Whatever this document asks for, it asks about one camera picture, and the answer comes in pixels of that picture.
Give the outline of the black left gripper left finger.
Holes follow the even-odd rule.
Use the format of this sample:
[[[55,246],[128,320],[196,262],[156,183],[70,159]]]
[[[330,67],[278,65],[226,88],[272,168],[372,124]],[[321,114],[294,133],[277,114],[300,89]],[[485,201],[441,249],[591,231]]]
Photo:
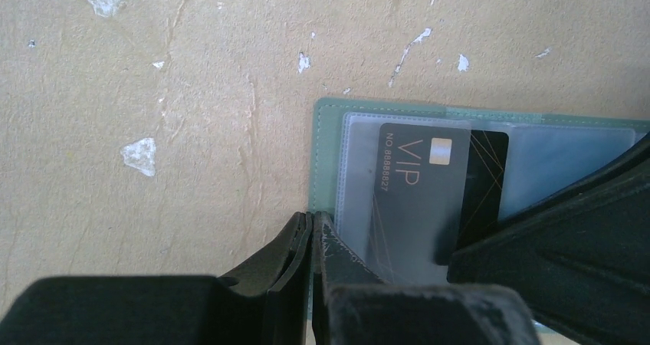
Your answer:
[[[222,276],[57,276],[18,296],[3,344],[302,344],[313,218]]]

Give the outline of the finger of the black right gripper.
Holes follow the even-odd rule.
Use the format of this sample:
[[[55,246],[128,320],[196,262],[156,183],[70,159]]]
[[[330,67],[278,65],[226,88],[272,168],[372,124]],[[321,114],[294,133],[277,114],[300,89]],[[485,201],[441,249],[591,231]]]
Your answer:
[[[455,284],[515,290],[583,344],[649,342],[649,139],[451,258]]]

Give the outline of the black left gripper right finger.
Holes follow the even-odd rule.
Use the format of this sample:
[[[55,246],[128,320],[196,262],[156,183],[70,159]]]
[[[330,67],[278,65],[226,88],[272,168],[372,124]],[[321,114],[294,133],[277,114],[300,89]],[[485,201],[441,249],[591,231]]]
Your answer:
[[[318,344],[538,344],[532,315],[498,285],[388,284],[313,216],[313,320]]]

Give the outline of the green card holder wallet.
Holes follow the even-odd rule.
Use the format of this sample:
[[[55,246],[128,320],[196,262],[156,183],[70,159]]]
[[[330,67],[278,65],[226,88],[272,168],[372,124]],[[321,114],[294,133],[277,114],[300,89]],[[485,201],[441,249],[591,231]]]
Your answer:
[[[472,228],[471,244],[484,229],[499,229],[566,187],[593,174],[631,149],[649,125],[598,118],[355,102],[323,98],[314,111],[314,162],[310,203],[333,216],[336,232],[366,263],[376,181],[379,130],[400,123],[505,132],[509,136],[499,215]],[[454,284],[448,279],[433,284]]]

